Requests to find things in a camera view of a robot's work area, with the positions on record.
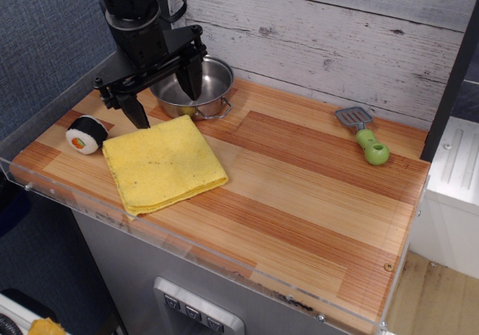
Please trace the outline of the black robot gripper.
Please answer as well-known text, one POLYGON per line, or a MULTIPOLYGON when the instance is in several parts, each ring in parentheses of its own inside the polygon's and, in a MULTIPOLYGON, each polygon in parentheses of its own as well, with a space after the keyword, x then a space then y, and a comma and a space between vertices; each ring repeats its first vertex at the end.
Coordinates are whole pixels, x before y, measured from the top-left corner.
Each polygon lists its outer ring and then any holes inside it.
POLYGON ((117 50, 94 76, 107 108, 123 111, 137 129, 150 127, 137 93, 176 74, 183 92, 193 101, 201 95, 203 29, 191 25, 164 30, 159 12, 145 19, 119 19, 105 13, 117 50))

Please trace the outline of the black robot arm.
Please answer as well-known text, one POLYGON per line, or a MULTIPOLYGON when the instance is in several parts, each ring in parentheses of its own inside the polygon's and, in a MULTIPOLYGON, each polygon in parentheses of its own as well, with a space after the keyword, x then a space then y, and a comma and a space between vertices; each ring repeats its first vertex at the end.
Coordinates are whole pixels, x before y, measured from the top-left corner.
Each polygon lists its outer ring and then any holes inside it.
POLYGON ((176 75, 193 100, 201 95, 207 47, 199 25, 171 28, 187 10, 186 0, 99 0, 116 50, 93 78, 107 108, 120 109, 138 129, 150 124, 137 94, 176 75))

